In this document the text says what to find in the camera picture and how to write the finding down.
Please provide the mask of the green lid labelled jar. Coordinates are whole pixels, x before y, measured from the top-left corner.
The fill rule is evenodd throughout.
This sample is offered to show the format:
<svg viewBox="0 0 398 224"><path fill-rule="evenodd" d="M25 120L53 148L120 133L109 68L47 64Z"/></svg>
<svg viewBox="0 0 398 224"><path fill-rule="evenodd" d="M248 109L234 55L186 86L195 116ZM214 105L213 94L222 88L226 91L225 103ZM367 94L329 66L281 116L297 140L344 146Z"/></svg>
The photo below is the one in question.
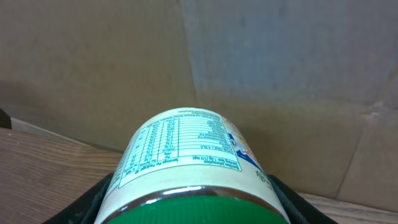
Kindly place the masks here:
<svg viewBox="0 0 398 224"><path fill-rule="evenodd" d="M201 108L175 108L133 135L96 223L288 223L237 127Z"/></svg>

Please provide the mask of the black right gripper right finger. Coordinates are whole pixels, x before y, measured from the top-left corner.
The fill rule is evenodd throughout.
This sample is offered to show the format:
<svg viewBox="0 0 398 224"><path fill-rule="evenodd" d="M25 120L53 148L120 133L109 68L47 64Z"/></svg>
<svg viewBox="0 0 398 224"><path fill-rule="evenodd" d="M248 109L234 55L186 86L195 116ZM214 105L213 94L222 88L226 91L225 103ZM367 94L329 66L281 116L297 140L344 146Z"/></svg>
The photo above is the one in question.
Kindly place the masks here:
<svg viewBox="0 0 398 224"><path fill-rule="evenodd" d="M274 175L267 175L291 224L337 224Z"/></svg>

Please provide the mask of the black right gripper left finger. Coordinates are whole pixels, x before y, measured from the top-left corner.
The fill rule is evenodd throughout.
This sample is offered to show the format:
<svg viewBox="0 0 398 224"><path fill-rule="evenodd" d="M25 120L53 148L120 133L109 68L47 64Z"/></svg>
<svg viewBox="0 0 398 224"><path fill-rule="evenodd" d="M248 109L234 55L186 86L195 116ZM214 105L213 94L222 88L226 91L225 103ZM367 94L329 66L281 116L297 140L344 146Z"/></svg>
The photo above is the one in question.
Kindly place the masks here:
<svg viewBox="0 0 398 224"><path fill-rule="evenodd" d="M43 224L94 224L113 173L109 173L61 212Z"/></svg>

